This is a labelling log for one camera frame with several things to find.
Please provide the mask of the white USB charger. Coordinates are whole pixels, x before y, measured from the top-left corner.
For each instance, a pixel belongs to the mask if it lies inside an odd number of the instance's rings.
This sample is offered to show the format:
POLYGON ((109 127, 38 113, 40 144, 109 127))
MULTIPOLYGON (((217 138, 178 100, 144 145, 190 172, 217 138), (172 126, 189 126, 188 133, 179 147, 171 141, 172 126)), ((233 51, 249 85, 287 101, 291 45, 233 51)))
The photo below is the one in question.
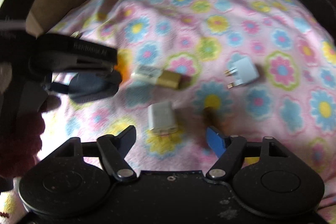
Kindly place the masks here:
POLYGON ((178 122, 170 101, 154 103, 147 108, 149 130, 154 135, 169 135, 178 131, 178 122))

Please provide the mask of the orange plastic box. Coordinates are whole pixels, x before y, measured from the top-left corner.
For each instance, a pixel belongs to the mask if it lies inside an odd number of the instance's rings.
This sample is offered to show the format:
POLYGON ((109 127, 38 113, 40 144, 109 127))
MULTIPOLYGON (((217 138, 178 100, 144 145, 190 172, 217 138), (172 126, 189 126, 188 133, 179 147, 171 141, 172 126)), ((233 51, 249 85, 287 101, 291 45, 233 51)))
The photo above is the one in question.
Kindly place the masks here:
POLYGON ((114 68, 121 74, 121 84, 125 84, 127 81, 129 81, 132 73, 132 63, 132 51, 129 49, 120 49, 117 54, 117 65, 115 65, 114 68))

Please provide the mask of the floral pink fleece blanket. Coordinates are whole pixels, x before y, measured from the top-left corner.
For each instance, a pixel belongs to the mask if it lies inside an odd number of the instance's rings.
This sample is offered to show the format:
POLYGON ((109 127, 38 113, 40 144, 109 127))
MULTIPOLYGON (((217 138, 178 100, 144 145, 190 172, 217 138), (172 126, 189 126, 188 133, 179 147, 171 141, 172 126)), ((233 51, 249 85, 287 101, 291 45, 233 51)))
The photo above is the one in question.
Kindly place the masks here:
POLYGON ((299 0, 90 0, 47 33, 192 80, 130 78, 84 104, 52 92, 19 116, 1 133, 1 223, 335 223, 335 39, 299 0), (260 78, 229 89, 244 57, 260 78), (165 101, 178 131, 154 135, 147 108, 165 101), (137 178, 117 181, 96 140, 131 125, 137 178), (206 178, 210 126, 247 140, 230 182, 206 178))

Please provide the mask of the white and gold tube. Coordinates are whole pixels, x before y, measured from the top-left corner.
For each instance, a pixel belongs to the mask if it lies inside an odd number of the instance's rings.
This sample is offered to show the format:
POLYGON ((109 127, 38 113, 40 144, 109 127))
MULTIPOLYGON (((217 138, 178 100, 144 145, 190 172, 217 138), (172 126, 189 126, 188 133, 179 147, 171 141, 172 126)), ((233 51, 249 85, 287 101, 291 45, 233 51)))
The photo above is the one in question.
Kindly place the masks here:
POLYGON ((147 65, 136 66, 130 78, 134 81, 174 90, 188 85, 192 80, 191 76, 147 65))

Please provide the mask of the dark blue glasses case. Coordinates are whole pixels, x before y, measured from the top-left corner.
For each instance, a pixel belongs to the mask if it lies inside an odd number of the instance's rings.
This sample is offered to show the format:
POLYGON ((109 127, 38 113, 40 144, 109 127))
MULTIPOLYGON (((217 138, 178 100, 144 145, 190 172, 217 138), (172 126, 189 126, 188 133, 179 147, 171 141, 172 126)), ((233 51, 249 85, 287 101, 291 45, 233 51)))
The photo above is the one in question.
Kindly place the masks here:
POLYGON ((113 97, 119 90, 122 76, 118 71, 107 74, 78 73, 68 85, 53 82, 50 91, 66 94, 71 101, 84 104, 113 97))

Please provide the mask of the white UK plug adapter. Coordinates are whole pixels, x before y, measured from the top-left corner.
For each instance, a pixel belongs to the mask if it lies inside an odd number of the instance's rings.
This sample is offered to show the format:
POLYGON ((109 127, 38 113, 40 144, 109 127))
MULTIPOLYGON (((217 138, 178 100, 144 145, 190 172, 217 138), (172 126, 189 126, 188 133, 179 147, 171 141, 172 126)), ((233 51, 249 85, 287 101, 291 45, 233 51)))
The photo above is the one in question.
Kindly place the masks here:
POLYGON ((224 72, 226 76, 235 76, 236 80, 229 83, 229 89, 240 85, 248 85, 260 78, 260 73, 250 57, 244 57, 235 61, 230 69, 224 72))

